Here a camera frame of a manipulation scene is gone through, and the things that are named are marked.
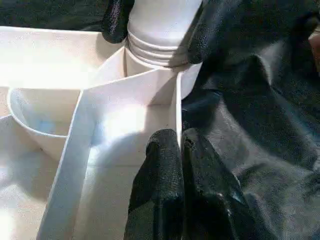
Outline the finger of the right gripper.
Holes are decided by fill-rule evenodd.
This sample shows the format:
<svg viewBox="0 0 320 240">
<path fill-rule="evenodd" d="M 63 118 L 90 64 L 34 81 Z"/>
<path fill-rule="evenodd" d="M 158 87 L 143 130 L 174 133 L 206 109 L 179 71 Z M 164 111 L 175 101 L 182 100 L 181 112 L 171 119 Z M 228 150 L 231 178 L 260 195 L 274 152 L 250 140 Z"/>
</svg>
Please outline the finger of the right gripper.
<svg viewBox="0 0 320 240">
<path fill-rule="evenodd" d="M 102 36 L 109 43 L 121 43 L 128 35 L 128 21 L 134 0 L 109 0 L 102 20 Z"/>
<path fill-rule="evenodd" d="M 187 42 L 187 62 L 199 64 L 218 57 L 230 45 L 229 34 L 241 22 L 248 0 L 209 0 Z"/>
</svg>

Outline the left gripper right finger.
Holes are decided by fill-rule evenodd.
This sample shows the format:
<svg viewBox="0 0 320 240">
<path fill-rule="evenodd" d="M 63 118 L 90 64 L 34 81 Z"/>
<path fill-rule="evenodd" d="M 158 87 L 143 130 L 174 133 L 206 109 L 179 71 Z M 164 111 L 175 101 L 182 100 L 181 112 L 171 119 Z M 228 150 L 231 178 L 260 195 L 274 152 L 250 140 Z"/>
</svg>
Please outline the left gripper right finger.
<svg viewBox="0 0 320 240">
<path fill-rule="evenodd" d="M 256 240 L 255 220 L 239 181 L 194 128 L 182 135 L 185 236 L 188 240 Z"/>
</svg>

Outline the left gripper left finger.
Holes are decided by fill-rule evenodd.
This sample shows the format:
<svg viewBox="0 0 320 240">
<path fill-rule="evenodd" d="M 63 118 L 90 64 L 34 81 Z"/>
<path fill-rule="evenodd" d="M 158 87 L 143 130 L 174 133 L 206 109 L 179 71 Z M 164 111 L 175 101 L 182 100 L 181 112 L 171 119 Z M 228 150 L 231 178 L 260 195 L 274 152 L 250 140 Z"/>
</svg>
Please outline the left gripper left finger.
<svg viewBox="0 0 320 240">
<path fill-rule="evenodd" d="M 151 135 L 145 160 L 132 184 L 125 240 L 180 240 L 184 225 L 184 180 L 177 134 Z"/>
</svg>

